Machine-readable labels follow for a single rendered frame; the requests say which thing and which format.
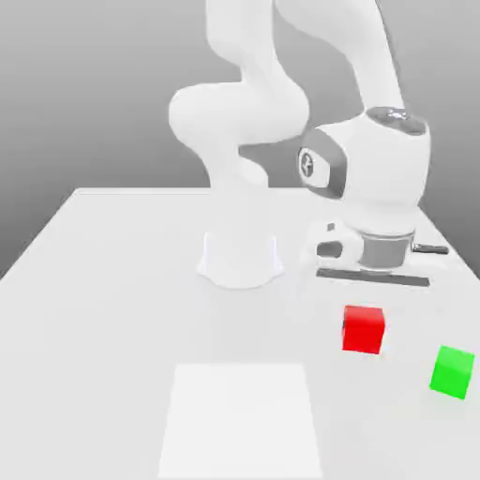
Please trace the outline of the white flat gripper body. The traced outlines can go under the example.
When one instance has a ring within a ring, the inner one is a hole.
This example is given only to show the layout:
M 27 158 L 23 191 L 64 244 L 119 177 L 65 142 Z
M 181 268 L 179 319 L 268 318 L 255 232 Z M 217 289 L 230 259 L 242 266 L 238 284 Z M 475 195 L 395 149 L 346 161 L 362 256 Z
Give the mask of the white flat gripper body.
M 434 296 L 442 291 L 436 278 L 361 269 L 317 266 L 299 277 L 302 304 L 377 305 L 416 296 Z

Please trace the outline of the small red cube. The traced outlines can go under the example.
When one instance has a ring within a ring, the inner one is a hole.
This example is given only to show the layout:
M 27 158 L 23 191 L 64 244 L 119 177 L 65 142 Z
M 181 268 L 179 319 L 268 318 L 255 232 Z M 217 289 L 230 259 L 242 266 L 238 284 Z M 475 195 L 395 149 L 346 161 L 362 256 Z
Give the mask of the small red cube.
M 342 349 L 379 354 L 384 330 L 385 318 L 381 308 L 346 306 L 342 324 Z

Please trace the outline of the small green cube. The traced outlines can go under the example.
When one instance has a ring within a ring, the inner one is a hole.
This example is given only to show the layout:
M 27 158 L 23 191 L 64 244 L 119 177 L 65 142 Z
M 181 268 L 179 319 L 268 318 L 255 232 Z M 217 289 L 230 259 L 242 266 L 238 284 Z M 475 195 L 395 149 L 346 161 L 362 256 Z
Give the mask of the small green cube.
M 442 345 L 439 349 L 429 388 L 452 398 L 466 397 L 473 374 L 475 355 Z

